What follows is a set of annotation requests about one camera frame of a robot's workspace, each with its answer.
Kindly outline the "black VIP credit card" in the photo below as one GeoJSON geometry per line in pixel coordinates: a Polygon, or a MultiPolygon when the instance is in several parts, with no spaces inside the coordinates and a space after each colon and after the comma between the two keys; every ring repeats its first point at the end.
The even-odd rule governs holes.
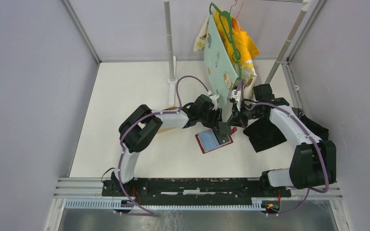
{"type": "Polygon", "coordinates": [[[218,141],[219,146],[222,146],[222,145],[225,145],[225,144],[228,144],[228,143],[232,142],[231,141],[231,136],[221,134],[219,130],[214,130],[213,132],[216,136],[216,139],[218,141]]]}

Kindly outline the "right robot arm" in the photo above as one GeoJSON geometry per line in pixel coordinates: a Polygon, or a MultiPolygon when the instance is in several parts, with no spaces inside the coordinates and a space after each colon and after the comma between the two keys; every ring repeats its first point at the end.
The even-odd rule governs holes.
{"type": "Polygon", "coordinates": [[[282,97],[276,98],[269,84],[253,88],[256,102],[246,104],[242,88],[230,90],[232,113],[227,125],[245,128],[252,119],[266,119],[286,138],[294,154],[289,168],[265,171],[259,183],[264,196],[272,196],[279,187],[326,193],[336,181],[336,146],[312,132],[282,97]]]}

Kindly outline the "yellow oval card tray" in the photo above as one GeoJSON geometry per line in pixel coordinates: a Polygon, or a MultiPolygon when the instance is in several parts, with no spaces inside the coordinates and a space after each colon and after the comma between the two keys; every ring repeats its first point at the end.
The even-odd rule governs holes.
{"type": "MultiPolygon", "coordinates": [[[[178,107],[176,107],[176,106],[171,106],[169,108],[165,108],[165,110],[177,110],[177,109],[178,109],[178,107]]],[[[163,132],[166,132],[166,131],[169,131],[169,130],[172,130],[172,129],[175,129],[175,128],[160,128],[158,130],[157,134],[163,133],[163,132]]]]}

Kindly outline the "red card holder wallet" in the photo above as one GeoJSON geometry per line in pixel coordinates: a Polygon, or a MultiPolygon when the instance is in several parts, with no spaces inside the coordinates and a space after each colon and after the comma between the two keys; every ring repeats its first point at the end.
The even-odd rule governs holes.
{"type": "MultiPolygon", "coordinates": [[[[207,154],[214,150],[220,149],[222,147],[228,146],[233,143],[233,139],[231,137],[231,143],[219,146],[216,136],[213,132],[213,129],[206,130],[200,132],[195,135],[199,148],[203,154],[207,154]]],[[[237,128],[231,128],[231,136],[237,131],[237,128]]]]}

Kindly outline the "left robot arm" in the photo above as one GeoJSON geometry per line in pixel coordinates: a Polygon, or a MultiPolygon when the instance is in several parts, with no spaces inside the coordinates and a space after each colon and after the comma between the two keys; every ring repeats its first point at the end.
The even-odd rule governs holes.
{"type": "Polygon", "coordinates": [[[111,174],[115,192],[126,196],[132,191],[131,181],[139,154],[161,131],[201,124],[206,130],[194,135],[196,144],[192,144],[191,148],[198,147],[204,154],[232,144],[232,129],[222,121],[222,110],[217,106],[218,97],[202,94],[193,103],[162,111],[140,105],[119,127],[122,150],[118,165],[111,174]]]}

